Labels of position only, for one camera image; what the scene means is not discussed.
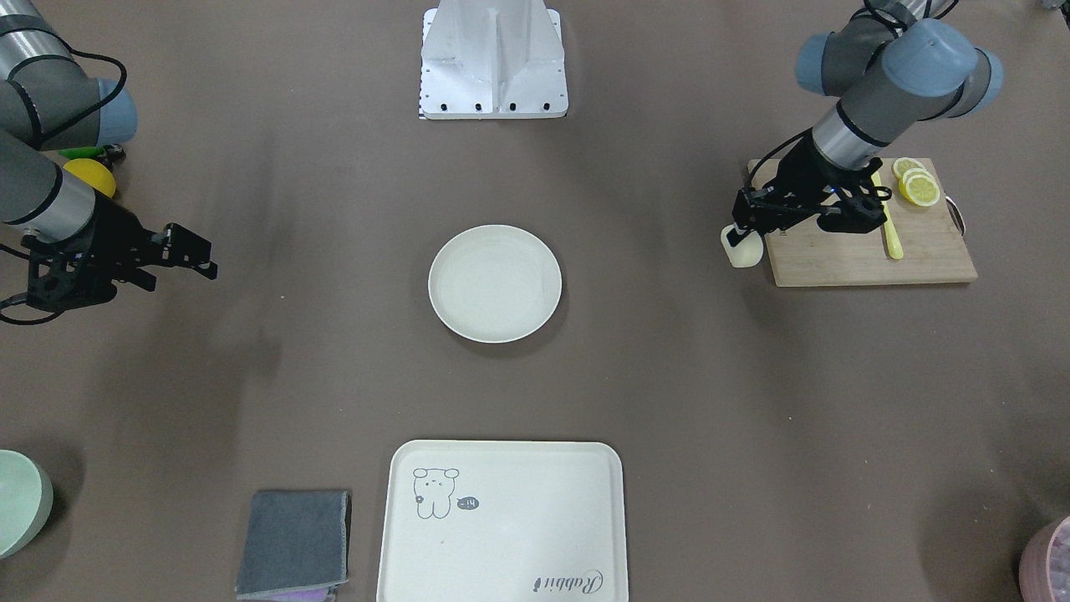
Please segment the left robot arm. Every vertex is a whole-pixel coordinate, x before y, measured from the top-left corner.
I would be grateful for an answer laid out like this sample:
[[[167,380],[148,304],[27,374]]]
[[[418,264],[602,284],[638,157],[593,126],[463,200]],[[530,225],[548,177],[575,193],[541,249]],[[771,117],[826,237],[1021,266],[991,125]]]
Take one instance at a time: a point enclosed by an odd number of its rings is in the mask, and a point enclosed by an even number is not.
[[[867,1],[839,31],[807,38],[797,82],[834,98],[809,129],[775,149],[775,175],[746,179],[722,230],[728,252],[809,218],[866,235],[886,221],[878,153],[918,122],[974,114],[1004,87],[997,56],[936,14],[941,1]]]

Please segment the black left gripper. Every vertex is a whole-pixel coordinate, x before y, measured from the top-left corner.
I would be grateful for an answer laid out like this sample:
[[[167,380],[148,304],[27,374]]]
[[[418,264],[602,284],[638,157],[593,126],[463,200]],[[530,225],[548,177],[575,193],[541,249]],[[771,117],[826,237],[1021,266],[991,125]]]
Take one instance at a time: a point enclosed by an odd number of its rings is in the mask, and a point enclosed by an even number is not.
[[[817,152],[813,134],[806,132],[798,138],[771,180],[761,188],[744,187],[737,192],[730,247],[761,247],[762,235],[811,217],[825,232],[849,235],[863,235],[886,223],[890,191],[873,181],[882,160],[868,159],[860,169],[844,169]]]

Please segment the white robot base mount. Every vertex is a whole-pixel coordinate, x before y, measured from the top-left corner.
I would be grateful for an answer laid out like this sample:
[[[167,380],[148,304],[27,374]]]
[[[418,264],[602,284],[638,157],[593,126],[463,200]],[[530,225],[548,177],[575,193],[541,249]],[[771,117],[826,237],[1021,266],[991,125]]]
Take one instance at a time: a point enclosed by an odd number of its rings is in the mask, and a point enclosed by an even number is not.
[[[568,114],[562,19],[542,1],[441,1],[421,34],[421,119]]]

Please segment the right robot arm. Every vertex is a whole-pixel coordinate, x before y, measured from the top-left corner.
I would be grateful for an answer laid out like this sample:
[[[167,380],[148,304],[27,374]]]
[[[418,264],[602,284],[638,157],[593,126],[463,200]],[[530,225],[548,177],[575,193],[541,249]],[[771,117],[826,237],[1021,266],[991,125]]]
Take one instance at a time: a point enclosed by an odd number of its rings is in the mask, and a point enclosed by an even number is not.
[[[83,51],[68,45],[31,1],[4,1],[1,17],[3,92],[3,225],[22,233],[15,254],[29,273],[22,293],[3,308],[27,306],[42,323],[85,306],[107,304],[120,283],[156,285],[150,267],[190,269],[215,279],[211,243],[171,222],[160,232],[110,196],[51,161],[48,153],[97,146],[123,157],[138,115],[118,79],[93,79],[78,64]]]

